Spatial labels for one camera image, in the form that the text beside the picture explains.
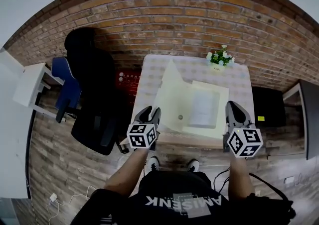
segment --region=table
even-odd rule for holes
[[[303,110],[305,152],[280,155],[272,158],[306,158],[308,160],[319,154],[319,86],[304,80],[299,80],[296,85],[283,94],[284,101],[295,94],[299,94]]]
[[[51,71],[45,66],[45,63],[26,66],[14,92],[13,100],[25,107],[31,107],[39,113],[55,118],[56,114],[35,104],[37,94],[42,92],[43,87],[51,89],[48,84],[42,81],[44,73],[47,73],[59,84],[64,84],[62,79],[52,76]]]
[[[168,62],[172,59],[186,82],[193,80],[215,84],[229,88],[229,100],[240,104],[255,122],[253,94],[250,76],[247,66],[235,63],[228,66],[223,72],[214,72],[204,58],[170,56],[170,55],[147,55],[144,58],[142,73],[138,86],[138,92],[132,113],[132,122],[135,115],[147,106],[153,106],[157,91],[161,85],[161,79]],[[197,148],[223,148],[222,140],[211,144],[211,139],[190,135],[187,133],[172,132],[167,128],[158,128],[160,135],[158,143],[197,147]]]

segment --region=wooden floor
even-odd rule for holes
[[[290,155],[305,152],[304,118],[301,106],[285,106],[286,126],[260,128],[266,153]]]
[[[55,111],[54,103],[57,92],[52,90],[41,98],[40,105]],[[72,195],[86,194],[89,185],[94,188],[103,186],[130,155],[122,155],[115,146],[109,156],[96,153],[71,136],[74,120],[58,124],[51,118],[37,114],[33,126],[30,146],[30,189],[34,213],[40,225],[48,224],[49,215],[46,205],[52,193],[58,195],[60,203],[68,203]],[[187,162],[196,158],[212,181],[214,177],[229,166],[228,154],[219,150],[181,148],[174,146],[157,146],[155,152],[163,170],[185,169]],[[294,201],[296,218],[291,224],[312,225],[319,216],[319,166],[317,158],[305,160],[268,161],[266,155],[248,161],[250,171],[282,190]],[[219,189],[228,175],[225,173],[217,179]],[[284,178],[295,176],[295,183],[284,184]],[[256,191],[261,196],[278,198],[263,183],[253,179]],[[222,191],[227,195],[227,185]],[[13,200],[17,217],[21,225],[37,224],[30,200]],[[73,217],[86,202],[84,196],[76,196],[70,205],[61,206],[59,215],[51,220],[53,225],[70,224]],[[49,207],[52,215],[56,214],[56,204]]]

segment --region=chair backrest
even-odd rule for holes
[[[112,56],[94,46],[94,29],[79,28],[65,38],[64,46],[73,76],[79,81],[84,96],[104,96],[115,87],[115,66]]]
[[[74,81],[70,65],[65,57],[56,57],[52,60],[52,75],[65,81]]]

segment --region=cardboard sheet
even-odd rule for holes
[[[228,92],[212,84],[184,82],[170,60],[154,106],[161,109],[160,123],[172,130],[222,139]]]

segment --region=white desk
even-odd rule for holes
[[[52,76],[51,71],[45,66],[45,63],[30,65],[24,68],[23,74],[19,79],[17,88],[14,92],[13,100],[26,107],[31,107],[39,113],[55,118],[56,114],[35,104],[37,94],[42,92],[43,87],[48,89],[51,88],[45,82],[41,82],[44,73],[47,73],[59,84],[64,84],[62,79]]]
[[[250,76],[247,66],[235,63],[223,72],[214,72],[207,66],[204,58],[169,55],[147,55],[144,58],[142,73],[136,95],[132,121],[135,115],[147,106],[153,106],[157,92],[161,86],[165,69],[173,59],[178,71],[186,82],[200,81],[229,89],[229,100],[240,104],[255,122],[254,101]],[[181,145],[197,148],[223,148],[222,141],[212,141],[211,138],[180,133],[164,128],[159,123],[158,143]],[[121,144],[128,144],[124,139]]]

